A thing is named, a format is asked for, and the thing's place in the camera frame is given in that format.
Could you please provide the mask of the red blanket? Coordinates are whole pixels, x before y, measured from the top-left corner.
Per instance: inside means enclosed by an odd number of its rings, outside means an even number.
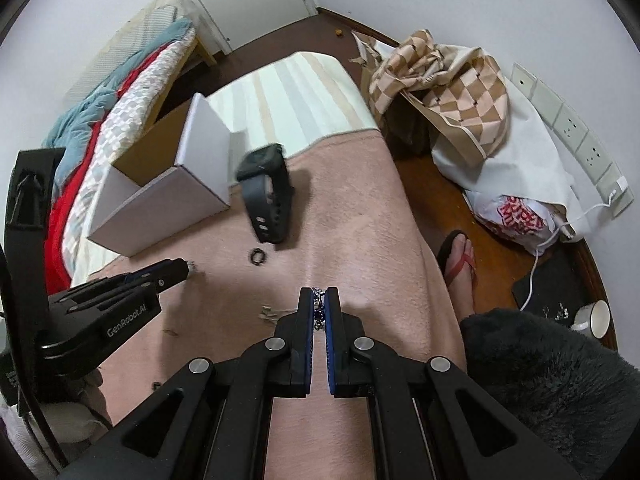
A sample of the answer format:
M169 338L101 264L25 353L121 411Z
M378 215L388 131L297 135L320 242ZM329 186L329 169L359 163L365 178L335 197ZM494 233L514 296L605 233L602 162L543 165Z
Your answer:
M166 44L127 76L117 90L115 106L93 125L85 157L56 202L52 192L43 253L49 295L72 284L86 214L103 178L103 169L155 118L171 86L172 74L189 48L189 41Z

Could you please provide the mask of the white cardboard box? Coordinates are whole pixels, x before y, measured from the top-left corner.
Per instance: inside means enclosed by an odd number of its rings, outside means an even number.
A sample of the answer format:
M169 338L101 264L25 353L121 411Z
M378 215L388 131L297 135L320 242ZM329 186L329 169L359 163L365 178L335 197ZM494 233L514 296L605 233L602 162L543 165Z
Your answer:
M231 205L235 168L248 149L197 93L119 155L96 194L87 238L131 257Z

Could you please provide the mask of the foot in red flip-flop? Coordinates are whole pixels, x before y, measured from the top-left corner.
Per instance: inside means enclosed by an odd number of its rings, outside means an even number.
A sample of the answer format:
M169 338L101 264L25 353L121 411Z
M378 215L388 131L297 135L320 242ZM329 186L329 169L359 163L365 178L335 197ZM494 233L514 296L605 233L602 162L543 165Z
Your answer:
M437 253L437 262L459 322L475 313L476 273L472 240L460 230L450 232Z

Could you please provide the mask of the black smartwatch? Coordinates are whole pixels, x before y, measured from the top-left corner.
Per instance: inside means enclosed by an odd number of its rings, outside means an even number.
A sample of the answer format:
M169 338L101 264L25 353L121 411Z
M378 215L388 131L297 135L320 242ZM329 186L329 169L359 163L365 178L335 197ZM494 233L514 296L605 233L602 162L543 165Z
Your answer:
M247 153L235 173L257 239L283 243L290 230L294 188L279 143Z

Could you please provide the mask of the teal blanket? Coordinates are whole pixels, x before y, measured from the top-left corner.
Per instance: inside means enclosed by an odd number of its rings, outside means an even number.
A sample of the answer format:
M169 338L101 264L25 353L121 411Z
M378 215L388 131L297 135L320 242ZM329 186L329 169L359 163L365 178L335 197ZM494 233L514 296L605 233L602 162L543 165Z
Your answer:
M55 170L53 201L64 191L65 185L85 157L93 125L105 118L118 101L117 90L127 76L160 47L182 39L194 29L188 18L180 18L166 27L145 47L118 63L95 87L66 113L62 114L43 140L44 148L64 148L65 152Z

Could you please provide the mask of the red white plastic bag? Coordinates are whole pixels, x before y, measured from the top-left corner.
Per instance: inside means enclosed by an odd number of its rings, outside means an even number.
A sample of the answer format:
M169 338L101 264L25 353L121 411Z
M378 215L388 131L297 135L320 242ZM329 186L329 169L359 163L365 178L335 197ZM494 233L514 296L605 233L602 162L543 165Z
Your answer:
M533 256L544 253L560 224L556 211L536 200L469 190L463 194L472 215L482 226L498 237L521 245Z

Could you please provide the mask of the black fuzzy sleeve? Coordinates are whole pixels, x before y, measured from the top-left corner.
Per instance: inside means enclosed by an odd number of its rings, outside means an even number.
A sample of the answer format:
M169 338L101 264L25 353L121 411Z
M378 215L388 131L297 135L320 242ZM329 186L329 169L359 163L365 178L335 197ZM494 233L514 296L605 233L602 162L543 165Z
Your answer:
M469 376L582 478L638 478L638 368L527 312L473 314L460 330Z

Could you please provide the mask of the white mug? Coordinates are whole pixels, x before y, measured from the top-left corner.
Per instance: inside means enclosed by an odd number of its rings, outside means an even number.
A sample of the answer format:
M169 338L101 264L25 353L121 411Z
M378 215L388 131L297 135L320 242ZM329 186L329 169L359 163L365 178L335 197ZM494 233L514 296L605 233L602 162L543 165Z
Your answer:
M580 308L570 326L574 332L594 339L602 339L611 324L611 309L604 300Z

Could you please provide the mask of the checkered beige cloth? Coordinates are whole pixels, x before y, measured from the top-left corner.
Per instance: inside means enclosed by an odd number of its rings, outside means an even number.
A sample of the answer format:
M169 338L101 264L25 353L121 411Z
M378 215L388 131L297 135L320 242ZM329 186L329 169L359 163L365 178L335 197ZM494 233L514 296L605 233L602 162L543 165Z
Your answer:
M399 97L408 101L474 167L508 135L509 96L500 67L482 48L436 44L419 29L381 58L367 98L380 120Z

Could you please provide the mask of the torn cardboard scraps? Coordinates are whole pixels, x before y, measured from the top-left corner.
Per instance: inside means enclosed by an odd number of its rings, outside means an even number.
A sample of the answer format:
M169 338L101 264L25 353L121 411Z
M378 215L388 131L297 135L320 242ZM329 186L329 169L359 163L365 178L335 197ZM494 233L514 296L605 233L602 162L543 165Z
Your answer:
M386 58L388 58L395 48L385 42L366 35L363 32L352 31L355 39L359 57L365 66L379 66Z

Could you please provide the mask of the white power strip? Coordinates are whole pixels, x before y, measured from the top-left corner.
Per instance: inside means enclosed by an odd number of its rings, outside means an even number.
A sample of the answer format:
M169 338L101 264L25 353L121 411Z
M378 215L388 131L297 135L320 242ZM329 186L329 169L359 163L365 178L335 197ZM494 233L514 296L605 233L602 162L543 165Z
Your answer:
M544 123L582 167L602 200L607 200L613 194L611 214L613 218L618 217L632 204L634 193L598 136L548 84L525 67L514 63L511 81L529 99Z

